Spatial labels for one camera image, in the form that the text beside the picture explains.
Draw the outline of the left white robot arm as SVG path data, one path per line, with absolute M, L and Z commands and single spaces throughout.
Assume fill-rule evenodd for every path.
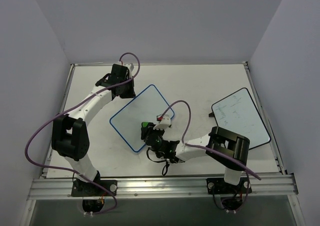
M 88 156 L 90 140 L 87 126 L 115 97 L 131 99 L 136 96 L 133 80 L 119 85 L 132 78 L 133 70 L 133 64 L 113 64 L 111 72 L 95 83 L 92 91 L 84 99 L 85 103 L 53 121 L 51 147 L 79 173 L 77 179 L 84 182 L 83 190 L 88 195 L 98 194 L 101 183 L 97 180 L 99 172 Z

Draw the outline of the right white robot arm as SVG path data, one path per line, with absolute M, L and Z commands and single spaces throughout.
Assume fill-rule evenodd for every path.
M 221 127 L 213 127 L 211 132 L 189 141 L 167 141 L 164 130 L 157 129 L 150 122 L 141 124 L 141 140 L 159 159 L 157 162 L 170 164 L 209 156 L 225 166 L 222 186 L 227 192 L 234 192 L 240 186 L 240 178 L 247 169 L 250 140 L 240 134 Z

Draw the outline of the blue framed whiteboard with writing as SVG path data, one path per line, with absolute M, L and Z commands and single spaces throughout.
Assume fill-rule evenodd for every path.
M 145 146 L 141 140 L 143 122 L 157 122 L 170 104 L 154 84 L 148 85 L 109 120 L 110 125 L 129 148 L 138 153 Z

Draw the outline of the green whiteboard eraser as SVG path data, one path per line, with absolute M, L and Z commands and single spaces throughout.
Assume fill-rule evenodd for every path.
M 141 123 L 141 128 L 153 128 L 153 123 L 151 122 L 142 122 Z

